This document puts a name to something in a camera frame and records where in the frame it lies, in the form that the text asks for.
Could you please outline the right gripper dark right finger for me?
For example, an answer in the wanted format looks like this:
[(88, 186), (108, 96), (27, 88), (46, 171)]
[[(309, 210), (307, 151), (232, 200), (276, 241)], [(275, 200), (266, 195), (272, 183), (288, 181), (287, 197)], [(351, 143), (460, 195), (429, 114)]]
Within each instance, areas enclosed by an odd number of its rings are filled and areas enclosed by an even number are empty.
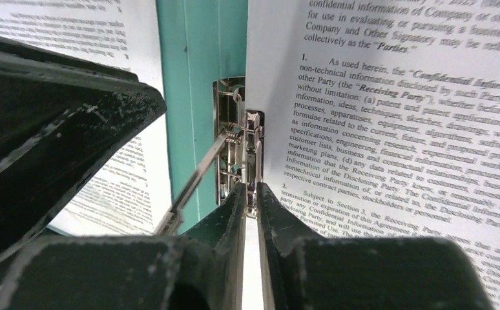
[(491, 309), (470, 259), (431, 237), (326, 238), (257, 185), (266, 309)]

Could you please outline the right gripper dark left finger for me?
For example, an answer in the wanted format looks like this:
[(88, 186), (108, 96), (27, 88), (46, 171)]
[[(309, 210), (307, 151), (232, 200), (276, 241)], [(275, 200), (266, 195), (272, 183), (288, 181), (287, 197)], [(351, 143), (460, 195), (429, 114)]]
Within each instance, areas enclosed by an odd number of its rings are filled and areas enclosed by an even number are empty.
[(17, 256), (0, 309), (240, 309), (245, 187), (178, 236), (47, 236)]

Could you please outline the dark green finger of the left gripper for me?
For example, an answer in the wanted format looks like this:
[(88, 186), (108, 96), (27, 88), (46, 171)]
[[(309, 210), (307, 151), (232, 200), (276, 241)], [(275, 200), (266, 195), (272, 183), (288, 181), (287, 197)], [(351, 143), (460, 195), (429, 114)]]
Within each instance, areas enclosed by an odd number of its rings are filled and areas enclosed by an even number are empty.
[(136, 74), (0, 37), (0, 263), (166, 110)]

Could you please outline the printed paper sheet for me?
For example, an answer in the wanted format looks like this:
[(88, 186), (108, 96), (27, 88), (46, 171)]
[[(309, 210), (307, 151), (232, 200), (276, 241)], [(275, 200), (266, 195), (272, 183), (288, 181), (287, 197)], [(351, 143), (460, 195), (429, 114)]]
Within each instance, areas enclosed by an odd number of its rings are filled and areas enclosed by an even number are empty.
[(500, 1), (250, 1), (246, 87), (290, 211), (449, 238), (500, 309)]
[(152, 235), (170, 200), (154, 1), (0, 1), (0, 242)]

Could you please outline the metal folder clip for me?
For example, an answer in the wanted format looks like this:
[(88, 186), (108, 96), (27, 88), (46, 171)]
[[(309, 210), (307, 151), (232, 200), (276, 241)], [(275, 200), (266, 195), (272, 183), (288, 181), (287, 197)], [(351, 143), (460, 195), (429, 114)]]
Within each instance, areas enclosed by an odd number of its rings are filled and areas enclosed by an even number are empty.
[(245, 186), (245, 214), (256, 218), (257, 185), (262, 181), (264, 113), (245, 107), (245, 77), (229, 77), (213, 83), (215, 141), (197, 165), (157, 228), (157, 234), (174, 235), (182, 210), (209, 168), (214, 169), (215, 199), (220, 205), (236, 185)]

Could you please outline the teal file folder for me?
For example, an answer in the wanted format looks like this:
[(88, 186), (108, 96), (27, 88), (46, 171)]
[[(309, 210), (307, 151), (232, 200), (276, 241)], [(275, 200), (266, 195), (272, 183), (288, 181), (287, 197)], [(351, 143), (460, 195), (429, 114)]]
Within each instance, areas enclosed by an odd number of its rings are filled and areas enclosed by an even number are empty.
[(158, 1), (163, 95), (167, 112), (152, 136), (162, 155), (151, 176), (153, 207), (162, 220), (213, 144), (213, 83), (243, 76), (247, 1)]

